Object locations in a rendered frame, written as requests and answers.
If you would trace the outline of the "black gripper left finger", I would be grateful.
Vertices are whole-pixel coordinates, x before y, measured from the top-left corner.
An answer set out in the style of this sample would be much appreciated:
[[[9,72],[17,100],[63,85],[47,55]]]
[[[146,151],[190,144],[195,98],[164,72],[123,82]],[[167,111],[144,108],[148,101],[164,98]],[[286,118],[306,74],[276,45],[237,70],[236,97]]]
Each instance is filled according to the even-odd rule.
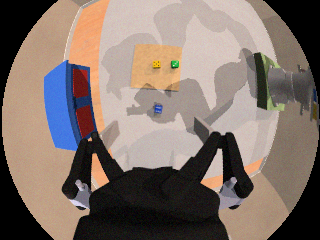
[[[90,134],[92,141],[88,141],[87,138],[80,141],[70,174],[62,186],[63,194],[79,210],[90,209],[92,156],[96,153],[108,180],[119,197],[126,202],[138,198],[136,184],[108,152],[119,134],[118,120],[115,120],[100,133],[92,132]]]

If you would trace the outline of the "yellow die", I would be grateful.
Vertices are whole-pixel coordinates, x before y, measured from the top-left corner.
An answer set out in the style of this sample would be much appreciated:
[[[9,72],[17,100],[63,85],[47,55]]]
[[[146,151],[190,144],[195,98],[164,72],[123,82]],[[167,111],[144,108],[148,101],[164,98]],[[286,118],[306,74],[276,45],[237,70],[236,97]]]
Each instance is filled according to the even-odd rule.
[[[160,61],[153,61],[153,69],[160,68]]]

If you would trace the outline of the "green die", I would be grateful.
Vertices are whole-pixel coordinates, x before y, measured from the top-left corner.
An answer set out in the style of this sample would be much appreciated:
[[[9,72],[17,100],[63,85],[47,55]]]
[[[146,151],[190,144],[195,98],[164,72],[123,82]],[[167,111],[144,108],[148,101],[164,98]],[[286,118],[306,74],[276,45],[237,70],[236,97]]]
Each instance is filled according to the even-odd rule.
[[[171,68],[179,68],[179,61],[171,61]]]

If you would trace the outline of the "tan square mat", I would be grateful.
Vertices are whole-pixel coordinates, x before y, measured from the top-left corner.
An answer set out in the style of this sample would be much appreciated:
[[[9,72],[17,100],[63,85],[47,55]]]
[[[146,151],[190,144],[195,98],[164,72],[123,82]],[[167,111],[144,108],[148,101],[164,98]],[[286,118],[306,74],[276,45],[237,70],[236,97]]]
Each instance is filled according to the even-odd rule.
[[[182,47],[136,44],[132,66],[131,88],[152,88],[179,91]],[[179,60],[179,68],[171,61]],[[161,68],[153,69],[153,61]]]

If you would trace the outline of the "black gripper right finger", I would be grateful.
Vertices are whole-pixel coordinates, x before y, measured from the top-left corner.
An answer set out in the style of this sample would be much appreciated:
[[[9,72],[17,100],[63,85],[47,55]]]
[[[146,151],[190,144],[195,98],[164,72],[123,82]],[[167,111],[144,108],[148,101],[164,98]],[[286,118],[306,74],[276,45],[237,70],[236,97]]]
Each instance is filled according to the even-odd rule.
[[[221,135],[200,117],[194,117],[194,132],[204,144],[190,159],[162,185],[162,197],[167,202],[179,201],[195,180],[201,183],[218,149],[223,156],[223,186],[219,191],[220,206],[236,209],[249,196],[254,185],[244,170],[241,154],[232,132]]]

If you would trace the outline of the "blue die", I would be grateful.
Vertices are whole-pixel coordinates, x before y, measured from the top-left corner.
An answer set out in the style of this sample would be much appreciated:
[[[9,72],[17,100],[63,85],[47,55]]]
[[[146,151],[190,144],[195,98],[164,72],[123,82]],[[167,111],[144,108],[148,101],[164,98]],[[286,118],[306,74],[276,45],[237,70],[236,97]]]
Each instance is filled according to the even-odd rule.
[[[155,105],[155,110],[154,112],[156,113],[161,113],[162,112],[162,105]]]

